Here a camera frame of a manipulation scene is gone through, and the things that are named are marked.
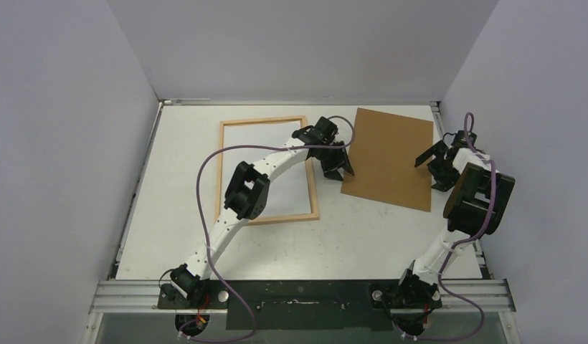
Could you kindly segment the brown frame backing board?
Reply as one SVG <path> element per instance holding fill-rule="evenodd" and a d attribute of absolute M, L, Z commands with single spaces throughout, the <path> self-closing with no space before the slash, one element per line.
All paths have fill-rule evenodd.
<path fill-rule="evenodd" d="M 430 211 L 432 177 L 415 162 L 434 143 L 433 123 L 359 108 L 354 130 L 348 150 L 354 175 L 344 177 L 341 193 Z"/>

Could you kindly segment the light wooden picture frame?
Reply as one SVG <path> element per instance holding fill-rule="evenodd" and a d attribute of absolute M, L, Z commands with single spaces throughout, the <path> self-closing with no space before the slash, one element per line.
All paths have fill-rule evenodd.
<path fill-rule="evenodd" d="M 282 146 L 293 131 L 308 124 L 304 115 L 274 118 L 224 120 L 219 124 L 219 147 L 233 145 Z M 217 157 L 214 218 L 224 209 L 224 195 L 238 163 L 255 163 L 270 150 L 244 148 L 220 153 Z M 297 163 L 271 181 L 267 205 L 250 221 L 251 225 L 312 221 L 320 217 L 313 163 Z"/>

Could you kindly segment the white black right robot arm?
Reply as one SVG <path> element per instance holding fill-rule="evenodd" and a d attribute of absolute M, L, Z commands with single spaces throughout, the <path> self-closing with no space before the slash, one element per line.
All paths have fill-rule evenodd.
<path fill-rule="evenodd" d="M 447 223 L 429 249 L 405 270 L 395 297 L 404 307 L 424 307 L 440 301 L 439 280 L 475 240 L 498 228 L 516 180 L 501 173 L 488 154 L 475 147 L 476 134 L 460 130 L 447 144 L 440 140 L 415 160 L 427 164 L 432 188 L 449 192 L 443 217 Z"/>

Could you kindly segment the aluminium front extrusion rail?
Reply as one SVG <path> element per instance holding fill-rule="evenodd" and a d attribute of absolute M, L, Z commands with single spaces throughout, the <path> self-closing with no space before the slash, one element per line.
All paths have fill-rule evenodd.
<path fill-rule="evenodd" d="M 486 312 L 513 312 L 516 309 L 508 282 L 504 279 L 447 279 L 439 288 L 438 311 L 467 312 L 477 304 Z M 235 280 L 231 286 L 256 311 L 271 305 L 327 306 L 337 310 L 381 309 L 387 305 L 396 312 L 410 312 L 412 307 L 394 301 L 396 280 Z M 95 291 L 92 313 L 205 314 L 226 313 L 240 302 L 233 292 L 217 281 L 209 281 L 206 299 L 192 307 L 157 281 L 109 280 L 100 282 Z"/>

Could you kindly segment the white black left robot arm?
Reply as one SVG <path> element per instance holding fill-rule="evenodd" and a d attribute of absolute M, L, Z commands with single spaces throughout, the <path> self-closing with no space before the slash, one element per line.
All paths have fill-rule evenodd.
<path fill-rule="evenodd" d="M 268 151 L 267 156 L 252 163 L 242 161 L 235 167 L 224 193 L 223 211 L 214 225 L 208 227 L 205 218 L 200 218 L 203 246 L 170 271 L 170 285 L 185 308 L 198 307 L 205 301 L 207 281 L 218 274 L 215 262 L 235 234 L 265 210 L 272 181 L 310 158 L 319 161 L 327 179 L 342 181 L 344 174 L 355 174 L 347 152 L 352 142 L 337 138 L 336 118 L 320 117 L 316 124 L 294 130 L 281 146 L 258 145 L 257 149 Z"/>

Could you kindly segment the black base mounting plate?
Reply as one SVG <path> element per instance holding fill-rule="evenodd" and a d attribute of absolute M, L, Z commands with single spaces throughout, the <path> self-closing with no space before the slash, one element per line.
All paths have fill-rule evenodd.
<path fill-rule="evenodd" d="M 422 315 L 442 307 L 441 300 L 407 300 L 396 279 L 350 280 L 239 280 L 231 286 L 240 302 L 217 280 L 205 283 L 194 301 L 174 287 L 161 286 L 160 310 L 226 312 L 227 330 L 344 330 L 365 328 L 388 331 L 391 314 L 406 324 L 420 323 Z"/>

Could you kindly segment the colour printed photo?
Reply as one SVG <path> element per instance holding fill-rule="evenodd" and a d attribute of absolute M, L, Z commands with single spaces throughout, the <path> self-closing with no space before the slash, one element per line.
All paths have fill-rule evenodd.
<path fill-rule="evenodd" d="M 299 145 L 302 145 L 302 144 L 303 143 L 301 141 L 295 140 L 292 137 L 290 137 L 290 139 L 288 139 L 286 141 L 286 143 L 284 143 L 282 146 L 278 146 L 278 147 L 272 147 L 272 146 L 266 146 L 266 145 L 258 145 L 258 146 L 251 145 L 251 148 L 257 148 L 257 149 L 261 149 L 261 150 L 269 150 L 272 153 L 264 158 L 261 158 L 259 161 L 255 162 L 255 163 L 249 163 L 249 164 L 252 164 L 256 171 L 268 175 L 268 177 L 270 179 L 270 184 L 271 184 L 272 180 L 275 180 L 278 176 L 283 174 L 289 168 L 293 167 L 295 164 L 303 163 L 306 160 L 310 160 L 307 158 L 307 151 L 306 150 L 302 150 L 299 148 L 296 148 L 295 150 L 291 149 L 292 147 L 298 147 Z M 261 213 L 265 209 L 266 205 L 267 205 L 267 201 L 266 201 L 266 204 L 265 204 L 264 208 L 262 209 Z"/>

